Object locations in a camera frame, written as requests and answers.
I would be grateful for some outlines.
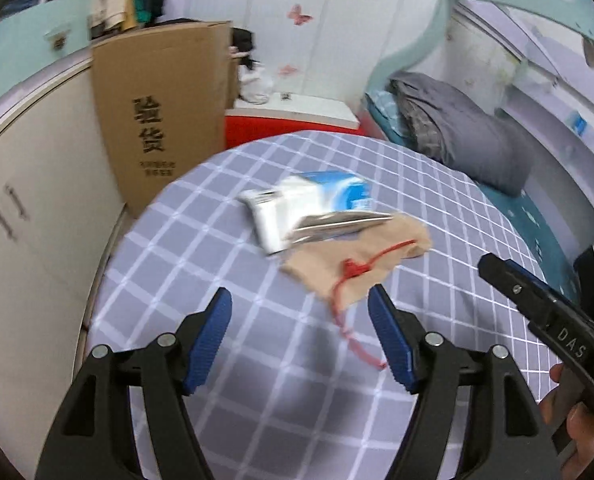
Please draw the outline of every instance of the butterfly wall sticker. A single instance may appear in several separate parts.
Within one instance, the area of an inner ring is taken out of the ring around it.
[[[299,71],[298,68],[295,68],[292,65],[286,65],[286,66],[280,67],[280,69],[277,70],[277,74],[279,75],[279,77],[288,77],[288,76],[291,76],[291,75],[297,73],[298,71]]]
[[[294,20],[295,25],[297,25],[298,27],[301,27],[301,25],[303,25],[304,23],[308,23],[314,20],[312,16],[301,13],[301,5],[299,4],[294,4],[292,6],[292,9],[288,13],[288,17],[291,20]]]

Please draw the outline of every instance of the wall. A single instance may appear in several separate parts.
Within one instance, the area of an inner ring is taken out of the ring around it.
[[[412,43],[437,0],[187,0],[186,16],[255,33],[280,91],[356,105],[378,60]],[[295,5],[303,18],[289,18]]]
[[[519,65],[491,36],[453,13],[444,41],[413,69],[450,83],[492,115]]]

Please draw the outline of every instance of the cabinet handle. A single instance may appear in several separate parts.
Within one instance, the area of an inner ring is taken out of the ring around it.
[[[43,37],[50,43],[53,50],[59,51],[66,46],[68,35],[70,34],[70,22],[61,23],[52,30],[46,32]]]
[[[4,192],[6,193],[6,195],[10,197],[10,200],[13,201],[14,205],[17,208],[17,211],[19,211],[19,218],[21,220],[27,220],[28,214],[26,212],[26,208],[24,207],[24,204],[21,203],[21,200],[19,200],[19,195],[17,195],[16,191],[14,190],[14,187],[8,186],[8,184],[6,184],[6,186],[4,187]]]
[[[14,234],[13,229],[10,227],[10,224],[6,221],[6,218],[4,217],[4,215],[1,211],[0,211],[0,224],[1,224],[1,227],[4,228],[4,231],[6,232],[6,235],[8,236],[8,238],[10,240],[12,240],[13,242],[16,242],[16,235]]]

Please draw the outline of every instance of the cabinet door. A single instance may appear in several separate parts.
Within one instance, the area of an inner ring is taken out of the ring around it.
[[[0,446],[32,478],[72,380],[85,303],[8,236],[6,222],[0,214]]]
[[[89,70],[49,92],[0,134],[0,201],[47,270],[86,299],[123,205]]]
[[[0,97],[44,67],[89,44],[90,0],[54,0],[0,20]],[[53,48],[56,35],[64,45]]]

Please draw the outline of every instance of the blue and white packaging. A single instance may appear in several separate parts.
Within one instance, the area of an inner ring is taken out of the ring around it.
[[[583,136],[586,126],[588,125],[587,121],[581,117],[581,114],[576,110],[568,116],[566,124],[568,125],[568,128],[573,130],[579,137]]]
[[[305,216],[336,211],[370,210],[370,187],[345,171],[314,171],[288,176],[267,190],[247,190],[260,244],[268,254],[288,247],[288,236]]]

